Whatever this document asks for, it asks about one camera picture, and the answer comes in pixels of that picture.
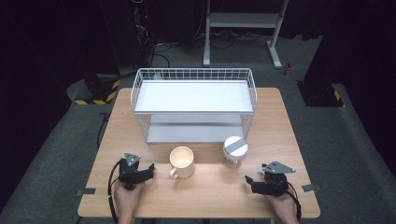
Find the gray carpet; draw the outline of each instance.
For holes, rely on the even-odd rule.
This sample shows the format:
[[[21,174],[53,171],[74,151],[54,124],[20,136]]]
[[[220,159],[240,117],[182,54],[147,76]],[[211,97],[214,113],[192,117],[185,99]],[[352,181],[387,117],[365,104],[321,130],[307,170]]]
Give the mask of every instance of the gray carpet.
[[[278,40],[276,49],[281,62],[292,65],[292,74],[286,77],[274,69],[264,38],[247,41],[251,38],[246,37],[246,43],[236,42],[227,49],[212,48],[211,66],[247,67],[252,70],[257,87],[280,89],[311,181],[323,187],[316,193],[320,217],[303,219],[302,223],[396,223],[395,178],[364,131],[347,90],[334,85],[346,105],[341,108],[306,107],[299,93],[296,80],[304,79],[320,39]],[[229,43],[213,41],[212,44],[220,48]],[[169,45],[160,45],[156,50],[169,60],[171,67],[202,67],[202,46],[175,44],[168,48]],[[160,56],[152,63],[153,67],[167,65]],[[134,77],[123,78],[119,89],[132,87],[133,81]],[[83,82],[79,81],[68,89],[71,100],[82,86]],[[3,209],[0,223],[78,221],[77,191],[85,188],[96,156],[98,133],[105,116],[101,113],[108,114],[111,109],[112,104],[71,103]],[[112,220],[84,217],[80,223],[112,223]],[[163,223],[175,221],[163,220]],[[222,220],[221,223],[269,223],[269,220]]]

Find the wooden table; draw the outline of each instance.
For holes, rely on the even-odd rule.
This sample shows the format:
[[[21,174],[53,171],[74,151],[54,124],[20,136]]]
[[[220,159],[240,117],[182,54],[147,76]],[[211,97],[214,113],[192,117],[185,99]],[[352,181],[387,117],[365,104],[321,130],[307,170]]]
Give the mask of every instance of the wooden table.
[[[136,217],[275,217],[271,204],[262,195],[252,193],[245,180],[248,175],[263,181],[262,163],[271,161],[296,170],[286,176],[297,190],[303,217],[318,217],[315,193],[302,189],[311,182],[280,92],[275,88],[258,88],[257,93],[258,106],[242,165],[233,169],[224,164],[222,144],[182,144],[194,152],[195,172],[188,178],[172,180],[168,177],[169,154],[180,144],[147,144],[131,108],[131,89],[120,90],[86,187],[96,191],[83,195],[79,215],[111,217],[107,181],[112,167],[127,151],[142,157],[140,170],[155,163],[154,178],[142,190]]]

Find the white cup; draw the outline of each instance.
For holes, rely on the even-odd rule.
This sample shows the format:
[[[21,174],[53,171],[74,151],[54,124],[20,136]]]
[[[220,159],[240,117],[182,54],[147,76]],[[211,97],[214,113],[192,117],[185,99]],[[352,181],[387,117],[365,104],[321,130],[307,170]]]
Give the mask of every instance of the white cup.
[[[188,147],[177,147],[172,150],[169,156],[172,170],[169,178],[188,177],[194,173],[194,154]]]

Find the wire basket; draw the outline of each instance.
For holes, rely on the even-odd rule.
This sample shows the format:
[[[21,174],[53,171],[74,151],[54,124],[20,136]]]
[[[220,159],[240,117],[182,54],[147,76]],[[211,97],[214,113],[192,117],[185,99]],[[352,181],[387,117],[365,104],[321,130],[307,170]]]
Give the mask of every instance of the wire basket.
[[[144,68],[131,105],[148,143],[224,143],[247,138],[257,92],[247,68]]]

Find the human hand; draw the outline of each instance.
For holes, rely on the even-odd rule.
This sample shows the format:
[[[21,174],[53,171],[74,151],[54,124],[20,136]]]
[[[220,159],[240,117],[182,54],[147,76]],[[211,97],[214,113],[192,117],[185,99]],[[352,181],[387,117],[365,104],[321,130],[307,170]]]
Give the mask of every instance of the human hand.
[[[288,192],[294,195],[292,188],[288,188]],[[273,206],[276,215],[282,220],[283,224],[298,224],[296,203],[289,194],[284,193],[282,196],[275,197],[264,195]]]
[[[125,188],[125,184],[116,180],[115,185],[115,200],[117,208],[119,209],[119,223],[131,224],[134,219],[134,210],[139,202],[140,191],[143,184],[138,184],[134,190]]]

